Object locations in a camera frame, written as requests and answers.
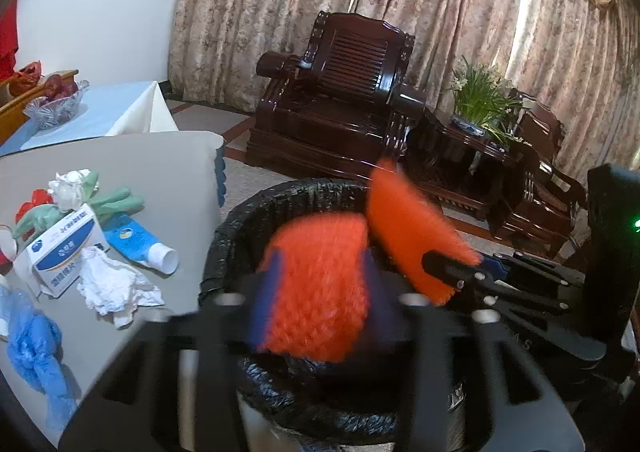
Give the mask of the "long orange foam net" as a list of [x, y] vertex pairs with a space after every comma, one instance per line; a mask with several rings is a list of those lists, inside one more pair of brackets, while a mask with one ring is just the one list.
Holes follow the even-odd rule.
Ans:
[[435, 305], [445, 305], [456, 287], [424, 270], [425, 254], [434, 250], [469, 267], [482, 262], [439, 208], [387, 158], [379, 160], [371, 172], [366, 217], [396, 268]]

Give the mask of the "white tissue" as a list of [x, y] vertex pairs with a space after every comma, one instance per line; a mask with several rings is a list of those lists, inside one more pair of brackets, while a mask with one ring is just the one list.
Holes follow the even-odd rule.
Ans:
[[88, 309], [114, 327], [126, 328], [140, 307], [165, 305], [162, 292], [138, 269], [107, 256], [98, 246], [85, 247], [79, 256], [78, 292]]

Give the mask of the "blue plastic bag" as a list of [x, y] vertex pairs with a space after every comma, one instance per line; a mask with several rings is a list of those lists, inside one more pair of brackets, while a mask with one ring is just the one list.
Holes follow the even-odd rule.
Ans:
[[76, 410], [76, 401], [58, 360], [62, 333], [36, 309], [24, 290], [1, 287], [1, 317], [8, 324], [6, 353], [14, 370], [47, 399], [46, 425], [62, 432]]

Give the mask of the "black lined trash bin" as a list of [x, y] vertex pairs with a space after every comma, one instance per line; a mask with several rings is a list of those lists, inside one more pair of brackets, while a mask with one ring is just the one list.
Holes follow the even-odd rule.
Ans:
[[[205, 264], [201, 296], [250, 291], [270, 238], [296, 218], [324, 212], [360, 214], [368, 251], [397, 295], [420, 294], [396, 268], [369, 228], [369, 183], [304, 179], [263, 190], [239, 204], [216, 229]], [[253, 409], [291, 432], [345, 444], [393, 441], [398, 432], [406, 356], [376, 346], [370, 306], [367, 321], [345, 360], [321, 362], [269, 351], [236, 355], [239, 393]]]

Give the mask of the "blue white tube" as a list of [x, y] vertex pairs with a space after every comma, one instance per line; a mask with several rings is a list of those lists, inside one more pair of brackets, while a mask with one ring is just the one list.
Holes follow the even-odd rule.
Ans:
[[107, 243], [127, 259], [165, 276], [179, 265], [178, 253], [126, 214], [117, 214], [103, 226]]

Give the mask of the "green rubber glove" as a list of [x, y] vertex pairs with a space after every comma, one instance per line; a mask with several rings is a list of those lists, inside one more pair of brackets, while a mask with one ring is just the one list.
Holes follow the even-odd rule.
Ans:
[[[92, 172], [92, 176], [89, 178], [89, 184], [90, 186], [93, 184], [96, 185], [96, 190], [93, 192], [93, 194], [95, 194], [99, 189], [99, 173], [93, 170], [90, 170], [90, 172]], [[70, 212], [60, 212], [58, 206], [54, 203], [36, 206], [16, 223], [12, 229], [13, 236], [14, 238], [27, 240], [33, 235], [47, 231]]]
[[144, 209], [144, 199], [126, 186], [111, 193], [96, 195], [90, 198], [88, 205], [96, 215], [100, 224], [105, 224], [117, 214], [134, 214]]

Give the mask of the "potted green plant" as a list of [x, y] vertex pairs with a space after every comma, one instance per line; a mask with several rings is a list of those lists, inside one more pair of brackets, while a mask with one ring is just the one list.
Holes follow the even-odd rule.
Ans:
[[470, 136], [508, 146], [522, 109], [510, 82], [493, 66], [473, 64], [462, 56], [452, 71], [449, 90], [454, 98], [454, 126]]

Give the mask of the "white blue medicine box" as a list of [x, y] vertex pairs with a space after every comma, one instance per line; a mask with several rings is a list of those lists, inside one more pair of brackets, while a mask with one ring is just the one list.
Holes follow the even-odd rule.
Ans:
[[35, 297], [46, 294], [59, 298], [78, 278], [81, 251], [90, 246], [104, 252], [110, 249], [96, 214], [83, 204], [18, 254], [15, 273]]

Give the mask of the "small crumpled white paper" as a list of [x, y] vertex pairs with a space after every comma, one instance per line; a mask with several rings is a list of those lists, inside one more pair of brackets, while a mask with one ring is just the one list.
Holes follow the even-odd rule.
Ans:
[[66, 174], [56, 174], [48, 183], [48, 193], [60, 212], [78, 210], [96, 190], [96, 185], [90, 186], [89, 169], [70, 170]]

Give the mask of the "red crumpled wrapper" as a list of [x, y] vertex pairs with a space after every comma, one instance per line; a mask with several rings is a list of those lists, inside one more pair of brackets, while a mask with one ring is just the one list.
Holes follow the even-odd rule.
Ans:
[[32, 191], [32, 196], [30, 200], [21, 204], [21, 207], [18, 209], [14, 216], [14, 221], [19, 222], [31, 209], [36, 206], [52, 204], [53, 198], [47, 190], [44, 189], [36, 189]]

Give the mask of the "red paper cup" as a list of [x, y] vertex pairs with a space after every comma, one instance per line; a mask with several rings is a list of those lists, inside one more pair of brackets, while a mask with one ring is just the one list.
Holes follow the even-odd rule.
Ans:
[[17, 242], [10, 227], [0, 224], [0, 264], [13, 262], [17, 255]]

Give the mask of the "light blue tablecloth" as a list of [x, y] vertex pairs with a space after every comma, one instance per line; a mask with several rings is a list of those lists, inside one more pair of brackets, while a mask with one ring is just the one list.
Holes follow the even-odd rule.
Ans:
[[125, 82], [90, 87], [78, 114], [62, 126], [38, 130], [29, 120], [2, 144], [1, 155], [69, 141], [177, 130], [158, 82]]

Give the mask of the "glass fruit bowl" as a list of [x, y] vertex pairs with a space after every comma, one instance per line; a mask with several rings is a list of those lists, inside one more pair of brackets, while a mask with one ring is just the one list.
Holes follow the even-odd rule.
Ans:
[[88, 80], [77, 84], [78, 90], [70, 97], [49, 101], [44, 95], [31, 100], [23, 113], [39, 130], [62, 126], [73, 120], [79, 112], [81, 100], [90, 87]]

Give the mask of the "red basket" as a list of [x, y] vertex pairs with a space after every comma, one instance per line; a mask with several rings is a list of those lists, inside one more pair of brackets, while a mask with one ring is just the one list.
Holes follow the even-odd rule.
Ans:
[[38, 86], [42, 74], [41, 62], [34, 61], [14, 73], [9, 83], [9, 93], [17, 98]]

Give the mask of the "red cloth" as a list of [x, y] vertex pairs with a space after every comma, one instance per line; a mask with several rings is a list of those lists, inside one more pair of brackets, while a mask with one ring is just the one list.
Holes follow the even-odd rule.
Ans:
[[17, 0], [11, 0], [0, 20], [0, 82], [14, 74], [18, 49]]

